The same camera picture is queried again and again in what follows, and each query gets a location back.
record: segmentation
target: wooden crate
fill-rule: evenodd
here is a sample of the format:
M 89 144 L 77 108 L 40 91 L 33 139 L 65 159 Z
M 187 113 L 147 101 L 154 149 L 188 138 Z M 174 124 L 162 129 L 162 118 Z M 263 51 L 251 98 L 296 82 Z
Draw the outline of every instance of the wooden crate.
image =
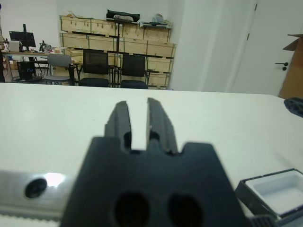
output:
M 158 72 L 171 72 L 172 59 L 165 58 L 147 58 L 147 69 Z
M 87 35 L 60 34 L 61 46 L 89 49 Z
M 175 49 L 174 44 L 148 41 L 147 55 L 174 57 L 175 56 L 174 49 Z
M 82 19 L 60 16 L 61 30 L 66 32 L 84 32 L 101 35 L 118 35 L 115 22 L 99 19 Z M 161 43 L 169 43 L 170 29 L 155 27 L 140 27 L 139 24 L 122 24 L 120 37 L 142 39 Z
M 81 19 L 60 16 L 61 30 L 66 32 L 84 32 L 101 35 L 116 35 L 115 22 L 97 19 Z
M 120 38 L 119 52 L 147 54 L 147 41 Z
M 67 32 L 85 32 L 91 33 L 90 19 L 79 19 L 60 16 L 61 30 Z
M 143 39 L 144 29 L 139 24 L 123 24 L 120 36 L 129 39 Z
M 147 54 L 161 57 L 174 57 L 175 44 L 160 43 L 139 39 L 120 38 L 119 52 Z
M 106 20 L 91 20 L 91 33 L 101 35 L 118 35 L 115 22 Z
M 116 38 L 63 33 L 60 40 L 62 47 L 116 51 Z
M 89 49 L 102 51 L 116 51 L 116 38 L 88 35 Z
M 144 30 L 144 40 L 169 43 L 170 29 L 145 27 Z
M 166 74 L 151 73 L 148 85 L 167 86 L 169 84 L 169 76 Z
M 76 61 L 76 63 L 83 63 L 83 51 L 65 49 L 64 54 L 71 56 L 72 59 Z M 118 58 L 116 53 L 108 53 L 108 64 L 110 66 L 117 66 Z

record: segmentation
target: screw hole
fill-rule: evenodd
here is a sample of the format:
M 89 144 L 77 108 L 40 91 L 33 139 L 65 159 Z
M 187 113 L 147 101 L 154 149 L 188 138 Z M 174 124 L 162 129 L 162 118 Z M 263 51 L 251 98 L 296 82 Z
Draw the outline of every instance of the screw hole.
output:
M 31 181 L 25 188 L 25 196 L 33 199 L 44 193 L 47 188 L 47 181 L 45 179 L 36 179 Z
M 115 216 L 120 227 L 143 227 L 150 216 L 148 202 L 138 193 L 127 193 L 118 200 Z
M 169 201 L 169 217 L 175 227 L 199 227 L 203 217 L 197 202 L 190 196 L 173 195 Z

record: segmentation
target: black object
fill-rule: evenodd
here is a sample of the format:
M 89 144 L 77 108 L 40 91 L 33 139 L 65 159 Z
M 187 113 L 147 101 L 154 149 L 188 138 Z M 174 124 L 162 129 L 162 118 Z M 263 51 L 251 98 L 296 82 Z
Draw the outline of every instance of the black object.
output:
M 17 66 L 21 80 L 31 80 L 33 75 L 36 75 L 35 63 L 33 61 L 18 61 Z
M 39 51 L 43 52 L 45 46 L 46 46 L 46 43 L 44 42 L 44 40 L 42 40 L 42 43 L 40 43 Z
M 251 227 L 278 227 L 274 218 L 270 215 L 250 218 Z
M 133 18 L 134 22 L 137 22 L 138 20 L 140 20 L 140 14 L 130 14 L 130 13 L 107 10 L 106 18 L 114 19 L 114 15 L 130 16 Z
M 145 57 L 140 55 L 123 55 L 121 76 L 144 77 L 148 81 L 148 75 L 145 71 Z M 148 89 L 143 81 L 122 80 L 121 88 Z
M 253 179 L 258 179 L 266 176 L 276 175 L 285 173 L 288 171 L 298 171 L 296 169 L 288 169 L 285 171 L 280 171 L 276 173 L 266 174 L 262 176 L 257 176 L 245 180 L 241 180 L 238 184 L 238 187 L 235 190 L 235 193 L 237 197 L 248 207 L 248 209 L 254 214 L 254 215 L 271 215 L 274 218 L 278 219 L 278 223 L 286 224 L 294 219 L 301 217 L 303 214 L 303 206 L 299 208 L 295 208 L 287 213 L 284 213 L 282 215 L 279 215 L 275 213 L 261 198 L 259 198 L 246 184 L 246 181 L 250 181 Z
M 26 41 L 26 36 L 24 32 L 9 32 L 10 39 L 12 41 L 20 41 L 23 46 L 31 46 L 31 47 L 36 47 L 35 43 L 35 38 L 34 34 L 31 32 L 27 32 L 27 41 Z
M 126 102 L 105 137 L 92 140 L 61 227 L 245 227 L 248 223 L 210 144 L 178 153 L 160 103 L 148 99 L 147 150 L 132 150 Z
M 108 87 L 108 79 L 101 78 L 83 78 L 79 81 L 79 86 L 85 87 Z
M 108 79 L 101 78 L 84 78 L 80 80 L 81 71 L 85 73 L 94 73 L 94 74 L 108 74 L 110 78 L 110 71 L 108 65 L 108 53 L 100 51 L 83 51 L 83 66 L 80 69 L 78 74 L 79 86 L 88 86 L 88 87 L 108 87 Z
M 276 63 L 276 65 L 284 65 L 284 66 L 288 66 L 288 62 L 285 62 L 285 63 Z
M 293 114 L 303 117 L 303 99 L 289 98 L 284 101 L 286 108 Z
M 282 70 L 286 71 L 287 70 L 286 66 L 288 66 L 288 62 L 285 62 L 285 63 L 276 63 L 276 65 L 284 65 L 285 67 L 283 67 Z

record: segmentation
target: desk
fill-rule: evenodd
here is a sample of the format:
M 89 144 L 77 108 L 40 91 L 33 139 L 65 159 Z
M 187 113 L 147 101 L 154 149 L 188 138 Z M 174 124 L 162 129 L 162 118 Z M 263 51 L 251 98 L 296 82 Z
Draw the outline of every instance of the desk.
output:
M 152 97 L 171 119 L 179 150 L 189 141 L 213 144 L 234 189 L 241 179 L 303 171 L 303 118 L 274 96 L 6 83 L 0 97 L 2 170 L 76 176 L 91 138 L 104 135 L 122 100 L 129 106 L 132 148 L 145 149 Z M 0 216 L 0 226 L 5 219 Z
M 3 53 L 3 57 L 5 56 L 19 56 L 19 57 L 33 57 L 33 58 L 47 58 L 48 55 L 52 54 L 52 53 L 31 53 L 31 52 L 2 52 Z M 9 59 L 6 58 L 6 63 L 9 66 L 9 74 L 11 79 L 13 79 L 13 74 L 11 72 L 11 68 L 10 68 L 10 63 L 9 63 Z

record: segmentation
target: door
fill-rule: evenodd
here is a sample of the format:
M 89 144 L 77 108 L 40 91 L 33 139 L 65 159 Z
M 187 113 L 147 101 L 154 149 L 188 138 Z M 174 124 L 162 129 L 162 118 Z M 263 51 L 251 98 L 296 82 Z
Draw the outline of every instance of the door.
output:
M 242 61 L 231 92 L 277 96 L 293 52 L 283 48 L 303 26 L 302 0 L 258 0 Z

